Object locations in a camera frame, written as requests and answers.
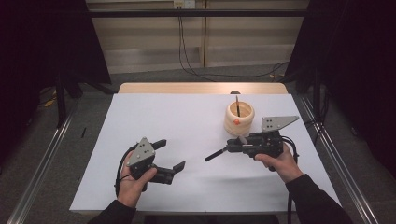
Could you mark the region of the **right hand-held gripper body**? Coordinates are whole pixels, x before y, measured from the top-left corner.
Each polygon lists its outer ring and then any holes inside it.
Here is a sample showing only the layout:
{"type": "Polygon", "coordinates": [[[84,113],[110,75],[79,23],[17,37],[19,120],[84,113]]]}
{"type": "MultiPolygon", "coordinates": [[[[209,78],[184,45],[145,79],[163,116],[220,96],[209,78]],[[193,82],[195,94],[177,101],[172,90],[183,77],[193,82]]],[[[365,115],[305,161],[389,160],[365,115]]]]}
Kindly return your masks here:
{"type": "Polygon", "coordinates": [[[279,131],[298,119],[298,116],[263,117],[262,130],[259,133],[251,133],[246,138],[244,153],[252,159],[257,154],[279,157],[283,153],[283,143],[288,141],[279,131]]]}

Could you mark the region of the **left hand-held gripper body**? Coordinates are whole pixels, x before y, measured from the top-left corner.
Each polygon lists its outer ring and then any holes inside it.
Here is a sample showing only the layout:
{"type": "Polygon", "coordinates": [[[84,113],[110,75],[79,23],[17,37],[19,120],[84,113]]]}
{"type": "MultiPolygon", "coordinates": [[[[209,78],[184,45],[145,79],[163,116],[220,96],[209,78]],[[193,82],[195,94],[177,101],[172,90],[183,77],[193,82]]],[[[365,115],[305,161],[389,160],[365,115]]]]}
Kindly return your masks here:
{"type": "Polygon", "coordinates": [[[137,180],[150,168],[156,168],[156,175],[150,180],[153,183],[171,185],[174,178],[173,169],[158,167],[154,164],[156,150],[147,137],[143,137],[134,147],[134,152],[127,162],[132,177],[137,180]]]}

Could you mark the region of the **black makeup brush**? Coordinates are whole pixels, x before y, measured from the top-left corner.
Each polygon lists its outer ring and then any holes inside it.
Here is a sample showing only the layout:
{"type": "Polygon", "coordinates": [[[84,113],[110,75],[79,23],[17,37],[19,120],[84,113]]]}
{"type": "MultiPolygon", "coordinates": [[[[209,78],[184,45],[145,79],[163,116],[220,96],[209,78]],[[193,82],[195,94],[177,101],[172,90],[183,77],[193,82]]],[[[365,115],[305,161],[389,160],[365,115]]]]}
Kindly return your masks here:
{"type": "MultiPolygon", "coordinates": [[[[245,140],[246,138],[244,136],[238,136],[237,138],[241,139],[241,140],[245,140]]],[[[223,149],[220,149],[218,151],[216,151],[215,153],[209,155],[208,157],[205,158],[205,161],[211,161],[214,158],[216,158],[217,156],[221,155],[223,152],[227,151],[226,147],[227,147],[227,143],[226,146],[223,149]]]]}

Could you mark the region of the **cream ribbed holder cup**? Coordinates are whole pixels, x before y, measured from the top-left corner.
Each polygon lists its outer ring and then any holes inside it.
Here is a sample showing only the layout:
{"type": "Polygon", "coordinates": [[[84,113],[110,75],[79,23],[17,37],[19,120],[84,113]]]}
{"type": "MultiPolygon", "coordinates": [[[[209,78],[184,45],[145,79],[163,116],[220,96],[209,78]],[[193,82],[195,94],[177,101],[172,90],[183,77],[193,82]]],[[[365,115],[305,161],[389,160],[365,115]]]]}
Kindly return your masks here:
{"type": "Polygon", "coordinates": [[[240,114],[237,116],[235,102],[226,107],[223,127],[225,131],[231,135],[247,135],[250,131],[252,121],[255,117],[255,111],[251,104],[240,102],[240,114]]]}

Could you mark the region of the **person's left hand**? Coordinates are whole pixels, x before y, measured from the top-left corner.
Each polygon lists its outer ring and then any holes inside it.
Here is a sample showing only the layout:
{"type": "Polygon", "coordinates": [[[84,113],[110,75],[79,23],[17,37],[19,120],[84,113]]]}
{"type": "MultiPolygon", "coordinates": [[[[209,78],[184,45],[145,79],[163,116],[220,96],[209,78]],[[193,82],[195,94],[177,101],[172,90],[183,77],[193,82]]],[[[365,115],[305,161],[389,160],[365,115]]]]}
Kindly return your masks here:
{"type": "Polygon", "coordinates": [[[131,177],[131,172],[127,166],[127,162],[132,156],[131,151],[124,160],[121,169],[120,191],[117,200],[125,206],[135,208],[142,193],[143,187],[156,175],[157,169],[150,168],[139,179],[135,180],[131,177]]]}

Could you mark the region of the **person's right hand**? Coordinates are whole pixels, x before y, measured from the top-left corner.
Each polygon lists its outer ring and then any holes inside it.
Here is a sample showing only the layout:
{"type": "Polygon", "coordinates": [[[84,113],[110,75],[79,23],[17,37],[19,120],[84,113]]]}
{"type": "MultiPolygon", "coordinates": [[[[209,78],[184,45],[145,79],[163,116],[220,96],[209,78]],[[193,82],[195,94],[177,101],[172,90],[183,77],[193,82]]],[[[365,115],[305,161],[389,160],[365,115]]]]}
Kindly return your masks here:
{"type": "Polygon", "coordinates": [[[272,158],[266,154],[257,154],[254,160],[260,161],[266,168],[274,167],[284,183],[289,183],[304,174],[286,144],[283,145],[283,153],[277,158],[272,158]]]}

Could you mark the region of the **person's dark clothing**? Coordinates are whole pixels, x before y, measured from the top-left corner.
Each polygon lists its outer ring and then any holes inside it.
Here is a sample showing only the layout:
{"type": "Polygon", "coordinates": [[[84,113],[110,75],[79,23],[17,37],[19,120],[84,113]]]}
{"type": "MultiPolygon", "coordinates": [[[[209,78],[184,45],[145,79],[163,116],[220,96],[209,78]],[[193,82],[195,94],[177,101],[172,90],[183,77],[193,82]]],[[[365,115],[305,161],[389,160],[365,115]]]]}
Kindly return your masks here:
{"type": "Polygon", "coordinates": [[[145,216],[144,224],[279,224],[276,215],[145,216]]]}

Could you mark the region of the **black curtain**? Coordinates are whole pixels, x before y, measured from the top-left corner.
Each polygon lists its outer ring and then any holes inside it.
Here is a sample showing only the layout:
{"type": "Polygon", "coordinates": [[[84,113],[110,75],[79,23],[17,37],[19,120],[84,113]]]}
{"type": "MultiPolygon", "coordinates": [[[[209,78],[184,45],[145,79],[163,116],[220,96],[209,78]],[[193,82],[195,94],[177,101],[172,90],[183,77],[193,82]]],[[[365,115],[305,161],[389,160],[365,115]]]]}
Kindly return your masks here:
{"type": "Polygon", "coordinates": [[[39,92],[61,76],[110,83],[86,0],[0,0],[0,159],[19,141],[39,92]]]}
{"type": "Polygon", "coordinates": [[[396,0],[309,0],[286,72],[318,78],[396,178],[396,0]]]}

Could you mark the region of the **black stand post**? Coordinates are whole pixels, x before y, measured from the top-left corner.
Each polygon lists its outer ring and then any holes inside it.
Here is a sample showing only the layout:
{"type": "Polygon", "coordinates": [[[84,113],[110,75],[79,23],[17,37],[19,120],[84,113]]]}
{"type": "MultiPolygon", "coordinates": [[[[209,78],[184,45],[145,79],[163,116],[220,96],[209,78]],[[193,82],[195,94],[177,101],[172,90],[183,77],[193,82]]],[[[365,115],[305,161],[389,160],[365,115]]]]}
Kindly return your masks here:
{"type": "Polygon", "coordinates": [[[315,70],[315,82],[313,85],[313,108],[316,119],[320,119],[320,73],[315,70]]]}
{"type": "Polygon", "coordinates": [[[60,74],[56,77],[56,97],[58,107],[58,124],[57,127],[61,128],[66,119],[66,105],[64,99],[64,85],[62,83],[62,76],[60,74]]]}

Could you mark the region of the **aluminium floor rail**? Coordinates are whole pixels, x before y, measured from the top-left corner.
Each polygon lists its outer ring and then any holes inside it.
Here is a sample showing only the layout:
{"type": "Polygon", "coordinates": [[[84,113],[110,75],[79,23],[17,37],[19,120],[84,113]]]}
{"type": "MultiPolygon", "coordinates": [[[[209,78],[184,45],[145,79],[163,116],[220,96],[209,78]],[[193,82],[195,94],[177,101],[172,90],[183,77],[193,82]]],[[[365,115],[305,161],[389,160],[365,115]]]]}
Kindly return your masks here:
{"type": "Polygon", "coordinates": [[[71,120],[78,108],[78,103],[79,100],[73,100],[70,103],[70,106],[66,109],[66,114],[60,115],[59,121],[61,123],[57,124],[56,128],[52,131],[50,142],[45,145],[46,150],[40,157],[39,164],[34,169],[33,175],[29,178],[26,187],[7,220],[7,224],[23,224],[25,222],[35,198],[46,178],[52,161],[64,140],[64,136],[66,135],[71,120]]]}
{"type": "Polygon", "coordinates": [[[364,224],[379,224],[371,205],[366,200],[366,197],[361,192],[352,174],[347,169],[345,162],[343,161],[341,155],[339,154],[337,147],[333,143],[328,131],[326,130],[324,124],[320,122],[314,115],[314,107],[312,103],[306,96],[301,97],[301,102],[304,107],[304,111],[309,117],[316,133],[320,139],[321,144],[326,149],[327,154],[332,161],[332,165],[336,170],[338,176],[342,180],[346,191],[354,203],[356,209],[358,210],[360,217],[364,224]]]}

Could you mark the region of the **black horizontal frame bar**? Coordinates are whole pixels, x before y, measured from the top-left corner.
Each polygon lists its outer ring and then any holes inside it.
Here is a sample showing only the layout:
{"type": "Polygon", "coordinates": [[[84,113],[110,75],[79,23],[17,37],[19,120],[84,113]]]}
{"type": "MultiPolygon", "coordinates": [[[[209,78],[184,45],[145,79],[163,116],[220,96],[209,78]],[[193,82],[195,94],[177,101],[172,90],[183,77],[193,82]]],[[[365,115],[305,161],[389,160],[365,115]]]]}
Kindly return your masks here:
{"type": "Polygon", "coordinates": [[[92,18],[144,17],[305,17],[304,9],[152,9],[152,10],[90,10],[92,18]]]}

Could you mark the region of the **white wall outlet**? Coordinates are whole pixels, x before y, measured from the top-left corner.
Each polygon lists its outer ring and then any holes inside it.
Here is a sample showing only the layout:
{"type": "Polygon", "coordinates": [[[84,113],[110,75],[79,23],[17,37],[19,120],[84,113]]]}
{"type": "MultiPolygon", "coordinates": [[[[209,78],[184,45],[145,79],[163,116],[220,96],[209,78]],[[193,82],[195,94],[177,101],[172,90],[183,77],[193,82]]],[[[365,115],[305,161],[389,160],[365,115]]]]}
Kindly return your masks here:
{"type": "Polygon", "coordinates": [[[195,9],[195,0],[174,0],[175,9],[195,9]]]}

